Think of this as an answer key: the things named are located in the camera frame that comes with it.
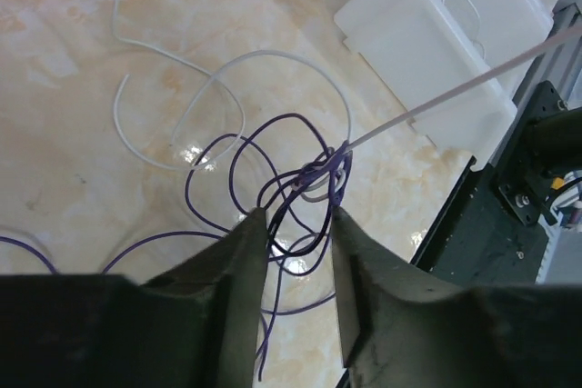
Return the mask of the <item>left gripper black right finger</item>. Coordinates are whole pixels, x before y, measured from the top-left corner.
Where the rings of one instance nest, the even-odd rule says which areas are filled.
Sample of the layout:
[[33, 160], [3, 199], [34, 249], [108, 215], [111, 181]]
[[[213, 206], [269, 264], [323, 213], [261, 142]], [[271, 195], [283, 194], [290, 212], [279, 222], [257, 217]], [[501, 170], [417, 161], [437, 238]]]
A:
[[463, 293], [370, 237], [341, 207], [332, 263], [349, 387], [468, 387], [477, 372], [456, 309]]

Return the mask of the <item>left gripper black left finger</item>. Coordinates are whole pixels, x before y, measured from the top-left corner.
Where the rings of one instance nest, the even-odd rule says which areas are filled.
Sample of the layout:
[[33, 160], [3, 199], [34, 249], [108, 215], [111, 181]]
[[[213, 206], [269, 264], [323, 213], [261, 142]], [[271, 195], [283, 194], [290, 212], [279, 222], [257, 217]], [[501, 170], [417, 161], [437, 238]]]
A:
[[142, 284], [145, 387], [249, 387], [267, 269], [266, 211]]

